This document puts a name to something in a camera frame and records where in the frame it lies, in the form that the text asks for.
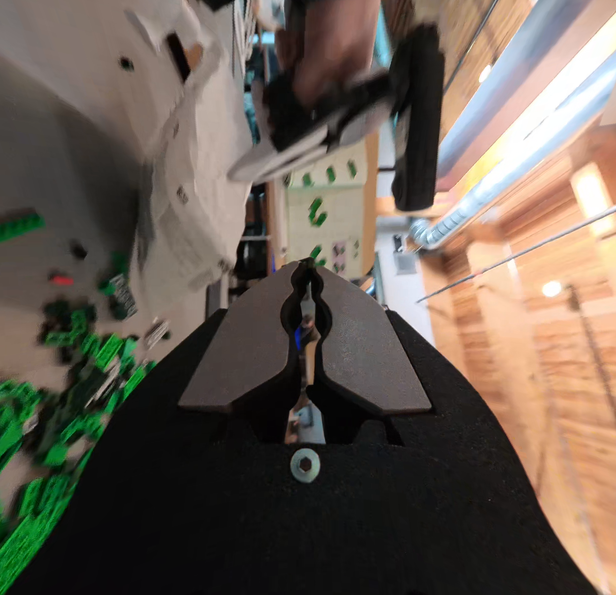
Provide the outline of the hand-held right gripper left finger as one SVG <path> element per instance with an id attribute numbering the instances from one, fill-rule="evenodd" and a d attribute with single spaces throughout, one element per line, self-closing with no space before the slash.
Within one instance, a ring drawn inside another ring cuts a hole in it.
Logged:
<path id="1" fill-rule="evenodd" d="M 294 261 L 247 290 L 227 310 L 178 406 L 250 424 L 264 443 L 283 443 L 301 392 L 296 330 L 309 264 Z"/>

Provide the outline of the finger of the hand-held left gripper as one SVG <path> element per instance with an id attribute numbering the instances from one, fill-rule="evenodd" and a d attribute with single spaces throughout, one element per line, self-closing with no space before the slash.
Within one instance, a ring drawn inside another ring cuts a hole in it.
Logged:
<path id="1" fill-rule="evenodd" d="M 331 148 L 360 142 L 389 119 L 396 94 L 388 70 L 371 70 L 346 84 L 331 128 Z"/>
<path id="2" fill-rule="evenodd" d="M 227 171 L 230 181 L 265 182 L 324 158 L 338 133 L 338 124 L 328 121 L 281 151 L 273 145 L 266 123 L 258 121 L 258 130 L 259 143 Z"/>

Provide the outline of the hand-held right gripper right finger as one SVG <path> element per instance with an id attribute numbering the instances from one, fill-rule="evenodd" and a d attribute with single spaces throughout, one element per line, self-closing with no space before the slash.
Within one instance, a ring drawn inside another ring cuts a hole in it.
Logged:
<path id="1" fill-rule="evenodd" d="M 307 276 L 320 335 L 307 393 L 326 443 L 350 444 L 373 421 L 378 440 L 401 444 L 392 419 L 428 413 L 432 404 L 388 312 L 328 269 L 310 267 Z"/>

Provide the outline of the person's left forearm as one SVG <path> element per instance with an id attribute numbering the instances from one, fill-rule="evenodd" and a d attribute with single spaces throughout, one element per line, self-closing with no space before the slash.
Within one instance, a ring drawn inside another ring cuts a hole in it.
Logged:
<path id="1" fill-rule="evenodd" d="M 370 69 L 380 9 L 381 0 L 285 0 L 275 51 L 304 111 Z"/>

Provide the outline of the pale board with green pieces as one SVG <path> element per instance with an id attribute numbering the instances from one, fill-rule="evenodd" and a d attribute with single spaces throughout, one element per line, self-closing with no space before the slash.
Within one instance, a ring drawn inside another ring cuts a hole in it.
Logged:
<path id="1" fill-rule="evenodd" d="M 318 267 L 349 281 L 365 274 L 362 240 L 367 167 L 365 144 L 358 143 L 285 177 L 287 262 L 312 257 Z"/>

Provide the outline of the pile of green bricks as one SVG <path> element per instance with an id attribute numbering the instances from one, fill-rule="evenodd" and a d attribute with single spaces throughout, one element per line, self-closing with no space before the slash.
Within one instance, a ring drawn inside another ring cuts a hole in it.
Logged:
<path id="1" fill-rule="evenodd" d="M 62 391 L 1 376 L 1 473 L 23 452 L 42 474 L 1 507 L 1 594 L 62 517 L 108 420 L 156 366 L 138 360 L 141 337 L 97 330 L 96 304 L 56 297 L 42 307 L 38 345 L 68 367 Z"/>

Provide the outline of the ribbed silver ventilation duct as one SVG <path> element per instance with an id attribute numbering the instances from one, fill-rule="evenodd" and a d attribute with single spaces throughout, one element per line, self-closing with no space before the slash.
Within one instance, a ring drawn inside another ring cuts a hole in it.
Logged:
<path id="1" fill-rule="evenodd" d="M 413 244 L 419 249 L 435 250 L 466 227 L 593 120 L 605 108 L 614 86 L 615 54 L 612 54 L 523 138 L 511 157 L 507 156 L 491 169 L 448 214 L 433 224 L 427 219 L 413 219 L 408 232 Z"/>

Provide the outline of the large silver ventilation duct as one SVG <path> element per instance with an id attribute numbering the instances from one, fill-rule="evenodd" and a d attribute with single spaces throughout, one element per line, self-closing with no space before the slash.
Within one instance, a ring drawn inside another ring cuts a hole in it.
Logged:
<path id="1" fill-rule="evenodd" d="M 615 0 L 538 0 L 439 148 L 451 190 L 615 13 Z"/>

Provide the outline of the rectangular wall lamp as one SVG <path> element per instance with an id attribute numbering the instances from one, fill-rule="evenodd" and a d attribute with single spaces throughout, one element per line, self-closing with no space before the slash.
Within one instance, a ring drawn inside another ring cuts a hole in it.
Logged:
<path id="1" fill-rule="evenodd" d="M 590 220 L 612 207 L 612 197 L 595 162 L 589 162 L 571 177 L 571 186 L 583 218 Z M 597 239 L 615 235 L 615 214 L 589 223 L 589 229 Z"/>

